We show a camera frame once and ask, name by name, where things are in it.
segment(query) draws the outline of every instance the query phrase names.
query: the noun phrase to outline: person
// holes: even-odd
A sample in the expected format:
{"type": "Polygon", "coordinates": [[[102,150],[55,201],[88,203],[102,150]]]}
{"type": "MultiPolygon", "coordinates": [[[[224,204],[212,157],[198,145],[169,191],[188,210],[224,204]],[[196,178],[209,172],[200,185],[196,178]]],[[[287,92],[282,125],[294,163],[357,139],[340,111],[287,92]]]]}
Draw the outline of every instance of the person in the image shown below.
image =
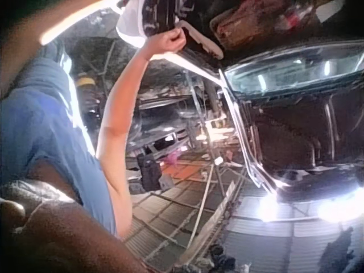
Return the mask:
{"type": "MultiPolygon", "coordinates": [[[[137,51],[109,94],[94,151],[68,74],[69,58],[55,38],[110,4],[113,1],[58,1],[3,35],[0,197],[1,232],[8,238],[2,247],[9,255],[27,256],[25,250],[54,253],[58,258],[51,259],[53,264],[65,256],[95,272],[138,268],[117,240],[128,233],[132,220],[125,178],[128,131],[149,61],[178,52],[186,38],[181,29],[174,29],[150,37],[137,51]]],[[[28,260],[40,256],[28,255],[28,260]]]]}

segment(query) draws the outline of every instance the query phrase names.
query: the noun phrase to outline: windshield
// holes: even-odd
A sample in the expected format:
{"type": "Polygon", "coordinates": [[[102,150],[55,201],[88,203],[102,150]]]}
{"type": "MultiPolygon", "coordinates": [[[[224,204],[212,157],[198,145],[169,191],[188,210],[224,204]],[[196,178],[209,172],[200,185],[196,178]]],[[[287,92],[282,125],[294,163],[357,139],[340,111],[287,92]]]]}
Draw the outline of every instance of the windshield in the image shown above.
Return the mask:
{"type": "Polygon", "coordinates": [[[226,72],[235,92],[266,94],[364,70],[364,42],[291,49],[226,72]]]}

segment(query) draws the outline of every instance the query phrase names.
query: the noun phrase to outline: hand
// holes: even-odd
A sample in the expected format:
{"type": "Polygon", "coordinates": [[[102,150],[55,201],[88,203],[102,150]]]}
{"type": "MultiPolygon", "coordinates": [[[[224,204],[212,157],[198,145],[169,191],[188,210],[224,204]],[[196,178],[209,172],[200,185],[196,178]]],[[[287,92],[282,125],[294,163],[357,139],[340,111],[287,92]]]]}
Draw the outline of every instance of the hand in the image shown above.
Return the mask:
{"type": "Polygon", "coordinates": [[[186,37],[180,28],[175,28],[164,33],[150,37],[139,53],[147,60],[151,60],[155,55],[165,53],[176,53],[186,45],[186,37]]]}

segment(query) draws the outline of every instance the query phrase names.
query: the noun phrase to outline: workshop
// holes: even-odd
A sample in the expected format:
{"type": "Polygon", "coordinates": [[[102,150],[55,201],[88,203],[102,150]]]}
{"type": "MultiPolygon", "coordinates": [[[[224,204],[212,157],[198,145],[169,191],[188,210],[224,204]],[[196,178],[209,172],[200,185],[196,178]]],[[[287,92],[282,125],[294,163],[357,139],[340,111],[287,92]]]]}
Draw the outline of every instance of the workshop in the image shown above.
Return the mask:
{"type": "Polygon", "coordinates": [[[360,0],[21,2],[1,20],[1,272],[364,272],[360,0]]]}

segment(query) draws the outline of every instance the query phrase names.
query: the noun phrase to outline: car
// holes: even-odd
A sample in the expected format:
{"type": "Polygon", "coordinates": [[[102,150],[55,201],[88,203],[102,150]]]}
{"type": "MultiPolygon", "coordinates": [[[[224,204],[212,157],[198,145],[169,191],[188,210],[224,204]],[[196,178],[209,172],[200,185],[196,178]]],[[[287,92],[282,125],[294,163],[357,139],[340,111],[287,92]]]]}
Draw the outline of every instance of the car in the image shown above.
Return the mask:
{"type": "Polygon", "coordinates": [[[141,47],[181,27],[165,59],[220,86],[252,181],[280,202],[363,187],[364,34],[354,1],[129,0],[117,32],[141,47]]]}

